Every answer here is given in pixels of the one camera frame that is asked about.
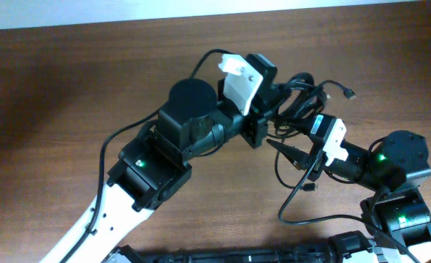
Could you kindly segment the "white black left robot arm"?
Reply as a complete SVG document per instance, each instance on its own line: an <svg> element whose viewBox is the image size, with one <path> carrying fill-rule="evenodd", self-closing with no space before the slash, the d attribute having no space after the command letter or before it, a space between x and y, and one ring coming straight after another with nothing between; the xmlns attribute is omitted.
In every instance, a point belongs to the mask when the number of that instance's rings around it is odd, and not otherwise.
<svg viewBox="0 0 431 263"><path fill-rule="evenodd" d="M249 92L248 109L237 109L225 92L197 78L178 81L168 101L138 121L137 136L123 147L109 171L99 162L99 189L73 227L44 262L102 262L190 179L189 160L214 153L238 135L257 148L268 121L290 97L284 84L263 80Z"/></svg>

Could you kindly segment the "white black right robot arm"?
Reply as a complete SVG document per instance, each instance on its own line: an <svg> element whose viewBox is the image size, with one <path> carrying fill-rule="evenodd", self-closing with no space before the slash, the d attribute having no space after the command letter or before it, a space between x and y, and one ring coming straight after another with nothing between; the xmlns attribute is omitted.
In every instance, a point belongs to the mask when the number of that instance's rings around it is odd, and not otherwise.
<svg viewBox="0 0 431 263"><path fill-rule="evenodd" d="M325 172L340 183L374 191L372 197L361 201L358 219L370 234L386 239L415 262L418 258L411 249L431 243L431 213L419 192L431 176L425 137L399 130L364 149L343 137L329 136L314 156L282 142L268 143L305 173L281 205L280 221L285 220L283 211L305 181Z"/></svg>

